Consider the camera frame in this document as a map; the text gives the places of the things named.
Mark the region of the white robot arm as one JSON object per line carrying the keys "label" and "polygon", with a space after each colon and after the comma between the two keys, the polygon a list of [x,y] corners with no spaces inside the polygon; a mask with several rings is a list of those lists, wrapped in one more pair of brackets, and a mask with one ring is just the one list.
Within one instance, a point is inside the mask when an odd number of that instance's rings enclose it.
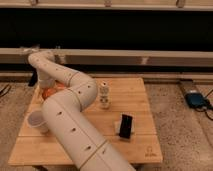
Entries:
{"label": "white robot arm", "polygon": [[55,81],[66,86],[43,102],[42,114],[78,170],[136,171],[82,113],[97,97],[96,81],[83,72],[57,64],[51,51],[32,53],[28,61],[37,70],[42,88],[52,87]]}

